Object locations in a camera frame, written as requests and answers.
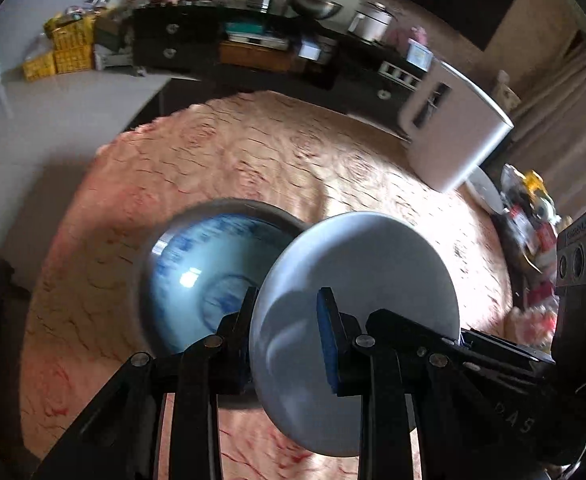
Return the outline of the steel bowl on cabinet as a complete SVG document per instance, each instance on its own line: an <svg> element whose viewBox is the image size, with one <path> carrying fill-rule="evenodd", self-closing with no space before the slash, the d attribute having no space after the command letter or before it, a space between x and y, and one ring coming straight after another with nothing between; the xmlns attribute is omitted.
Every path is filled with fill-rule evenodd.
<svg viewBox="0 0 586 480"><path fill-rule="evenodd" d="M343 9L331 0L288 0L288 5L296 14L316 21L332 18Z"/></svg>

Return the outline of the white electric kettle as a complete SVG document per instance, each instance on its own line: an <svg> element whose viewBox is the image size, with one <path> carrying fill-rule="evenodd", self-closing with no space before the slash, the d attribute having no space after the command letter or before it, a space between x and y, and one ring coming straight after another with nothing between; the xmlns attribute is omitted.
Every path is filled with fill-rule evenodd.
<svg viewBox="0 0 586 480"><path fill-rule="evenodd" d="M458 188L513 128L495 100L439 60L400 108L398 125L413 172L441 193Z"/></svg>

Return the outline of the black drawer cabinet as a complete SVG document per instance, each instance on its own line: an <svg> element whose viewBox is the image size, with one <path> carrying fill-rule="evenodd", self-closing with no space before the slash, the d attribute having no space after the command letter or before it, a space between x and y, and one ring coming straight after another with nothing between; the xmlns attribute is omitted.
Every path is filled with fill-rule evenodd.
<svg viewBox="0 0 586 480"><path fill-rule="evenodd" d="M221 11L212 6L146 6L133 11L132 32L136 66L197 73L217 59Z"/></svg>

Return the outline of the rose patterned tablecloth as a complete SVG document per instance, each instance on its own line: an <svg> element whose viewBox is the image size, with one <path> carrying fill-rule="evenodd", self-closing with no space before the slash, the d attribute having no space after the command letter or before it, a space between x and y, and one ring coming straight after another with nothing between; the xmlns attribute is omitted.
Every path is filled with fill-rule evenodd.
<svg viewBox="0 0 586 480"><path fill-rule="evenodd" d="M416 229L444 260L464 327L506 331L511 285L498 234L465 191L438 193L400 141L261 91L193 105L96 152L44 260L20 358L20 423L45 456L118 368L144 347L131 286L142 248L194 205L245 198L306 223L355 210Z"/></svg>

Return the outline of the blue patterned porcelain bowl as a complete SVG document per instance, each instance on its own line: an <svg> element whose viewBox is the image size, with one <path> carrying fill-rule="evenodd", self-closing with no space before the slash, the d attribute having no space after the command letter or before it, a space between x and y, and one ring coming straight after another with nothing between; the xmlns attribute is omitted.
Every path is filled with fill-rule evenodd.
<svg viewBox="0 0 586 480"><path fill-rule="evenodd" d="M130 304L162 384L176 388L182 352L238 312L306 229L276 206L223 198L188 208L153 233L136 260Z"/></svg>

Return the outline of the white plate at back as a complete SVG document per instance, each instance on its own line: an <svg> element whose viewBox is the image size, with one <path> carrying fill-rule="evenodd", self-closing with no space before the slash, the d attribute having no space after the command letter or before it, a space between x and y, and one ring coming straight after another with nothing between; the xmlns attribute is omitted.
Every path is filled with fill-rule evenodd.
<svg viewBox="0 0 586 480"><path fill-rule="evenodd" d="M464 185L474 202L487 214L503 214L504 203L498 188L479 167L471 172Z"/></svg>

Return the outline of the white floral plate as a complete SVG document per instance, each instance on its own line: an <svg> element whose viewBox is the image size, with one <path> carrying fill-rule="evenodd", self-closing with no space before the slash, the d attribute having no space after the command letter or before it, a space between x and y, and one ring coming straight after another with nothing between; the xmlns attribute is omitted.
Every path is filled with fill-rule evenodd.
<svg viewBox="0 0 586 480"><path fill-rule="evenodd" d="M432 245L411 226L374 211L325 219L296 237L272 266L250 322L250 371L261 406L282 434L314 453L359 452L360 400L338 396L333 350L321 337L319 292L329 288L347 338L386 309L439 336L458 339L452 279Z"/></svg>

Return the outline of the white rice cooker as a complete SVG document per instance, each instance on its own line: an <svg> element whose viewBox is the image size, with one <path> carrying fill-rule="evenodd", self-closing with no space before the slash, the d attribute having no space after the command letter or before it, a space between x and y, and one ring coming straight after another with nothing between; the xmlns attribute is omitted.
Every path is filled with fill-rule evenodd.
<svg viewBox="0 0 586 480"><path fill-rule="evenodd" d="M381 42L394 14L379 2L360 2L347 31L367 42Z"/></svg>

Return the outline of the yellow crates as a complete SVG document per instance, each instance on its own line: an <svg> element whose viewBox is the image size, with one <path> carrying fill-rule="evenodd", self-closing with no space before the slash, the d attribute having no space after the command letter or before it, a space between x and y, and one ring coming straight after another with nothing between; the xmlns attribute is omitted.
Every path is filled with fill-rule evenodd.
<svg viewBox="0 0 586 480"><path fill-rule="evenodd" d="M43 25L22 64L27 81L92 70L94 13L58 14Z"/></svg>

